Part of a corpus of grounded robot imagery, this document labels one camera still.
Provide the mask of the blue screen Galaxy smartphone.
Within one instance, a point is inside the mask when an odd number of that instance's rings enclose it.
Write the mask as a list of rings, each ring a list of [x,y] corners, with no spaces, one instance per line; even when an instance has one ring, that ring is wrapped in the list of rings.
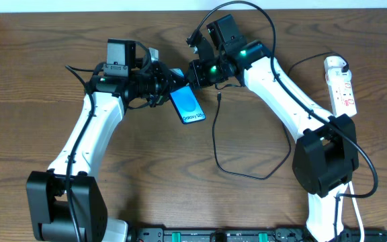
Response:
[[[192,124],[206,119],[206,115],[189,85],[178,84],[169,93],[169,97],[183,124]]]

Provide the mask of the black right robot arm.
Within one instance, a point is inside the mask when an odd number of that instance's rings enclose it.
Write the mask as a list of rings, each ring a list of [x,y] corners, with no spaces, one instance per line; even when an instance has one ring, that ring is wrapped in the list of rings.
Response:
[[[211,41],[199,28],[186,40],[199,56],[189,64],[189,83],[207,87],[235,77],[271,108],[296,143],[292,170],[308,193],[307,231],[315,241],[338,241],[341,199],[359,167],[354,113],[316,104],[282,70],[273,49],[246,41],[233,16],[207,29]]]

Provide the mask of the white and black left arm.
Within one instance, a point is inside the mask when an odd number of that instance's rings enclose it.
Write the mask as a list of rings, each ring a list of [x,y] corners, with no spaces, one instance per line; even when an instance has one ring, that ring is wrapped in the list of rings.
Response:
[[[181,70],[158,60],[153,48],[136,57],[138,41],[109,39],[107,59],[91,69],[73,131],[46,171],[31,172],[26,192],[38,241],[129,241],[128,223],[108,216],[97,176],[110,138],[129,103],[155,107],[185,86]]]

